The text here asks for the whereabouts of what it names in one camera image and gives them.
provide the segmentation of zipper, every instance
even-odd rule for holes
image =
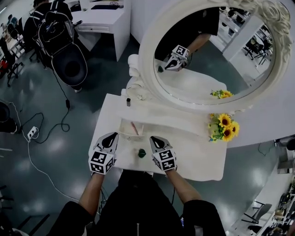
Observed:
[[[139,236],[139,223],[137,223],[137,236]]]

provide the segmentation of white cable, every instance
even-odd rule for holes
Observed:
[[[14,103],[13,103],[13,102],[10,102],[9,104],[13,104],[14,109],[15,109],[15,111],[17,112],[17,116],[18,116],[18,111],[17,111],[17,108],[15,107]],[[19,127],[21,127],[22,124],[20,123],[20,119],[19,119],[19,117],[18,117],[18,122],[19,122]],[[24,138],[26,139],[26,141],[29,142],[29,140],[27,140],[26,136],[24,135],[24,131],[23,131],[23,129],[22,129],[22,133],[23,133],[23,136],[24,136]]]
[[[14,106],[15,111],[16,111],[17,116],[18,116],[18,111],[17,111],[17,108],[15,107],[14,103],[13,103],[13,102],[9,102],[9,104],[12,104],[12,105]],[[20,123],[19,116],[18,116],[18,121],[19,121],[19,127],[21,127],[22,125],[21,125],[21,123]],[[45,173],[45,172],[39,170],[39,169],[34,165],[34,163],[32,162],[31,156],[30,156],[30,147],[29,147],[29,144],[30,144],[31,140],[28,140],[28,139],[26,138],[26,136],[24,135],[24,131],[23,131],[23,129],[22,129],[22,133],[23,133],[24,138],[25,138],[26,141],[28,142],[28,154],[29,154],[29,160],[30,160],[31,164],[32,164],[32,165],[33,165],[33,166],[34,166],[39,172],[43,173],[44,175],[46,175],[46,176],[49,178],[50,182],[52,183],[52,185],[54,186],[54,188],[55,188],[59,193],[61,193],[61,194],[62,194],[63,196],[65,196],[65,197],[68,197],[68,198],[71,198],[71,199],[73,199],[73,200],[79,201],[78,199],[73,198],[73,197],[70,197],[70,196],[64,194],[63,192],[61,192],[60,190],[58,190],[58,188],[55,186],[55,184],[54,184],[53,181],[51,180],[50,176],[49,176],[47,173]]]
[[[43,173],[44,175],[46,175],[46,176],[49,178],[50,182],[52,183],[52,185],[54,186],[54,188],[55,188],[59,193],[61,193],[61,194],[62,194],[63,196],[65,196],[65,197],[68,197],[68,198],[71,198],[71,199],[73,199],[73,200],[79,201],[78,199],[73,198],[73,197],[70,197],[70,196],[68,196],[68,195],[65,195],[63,192],[61,192],[60,190],[58,190],[58,188],[55,186],[55,184],[54,184],[53,181],[51,180],[50,176],[49,176],[47,173],[45,173],[45,172],[39,170],[39,169],[34,165],[34,163],[32,162],[31,156],[30,156],[30,146],[29,146],[29,145],[30,145],[30,141],[28,142],[28,153],[29,153],[29,160],[30,160],[31,164],[32,164],[32,165],[33,165],[38,171],[40,171],[41,173]]]

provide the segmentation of power strip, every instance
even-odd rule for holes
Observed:
[[[28,139],[31,140],[31,138],[38,132],[38,128],[33,126],[33,128],[28,133]]]

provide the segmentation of green object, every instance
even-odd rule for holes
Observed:
[[[139,152],[138,152],[138,156],[140,157],[140,158],[143,158],[145,155],[146,155],[147,153],[146,153],[146,151],[144,150],[144,149],[139,149]]]
[[[161,66],[158,67],[158,72],[160,72],[160,73],[164,72],[164,70]]]

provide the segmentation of wrist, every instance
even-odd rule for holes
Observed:
[[[166,175],[169,175],[169,174],[172,174],[175,171],[176,171],[175,169],[170,169],[170,170],[165,171],[165,173],[166,173]]]
[[[103,182],[104,178],[105,178],[105,175],[93,172],[91,176],[91,181],[100,183],[100,182]]]

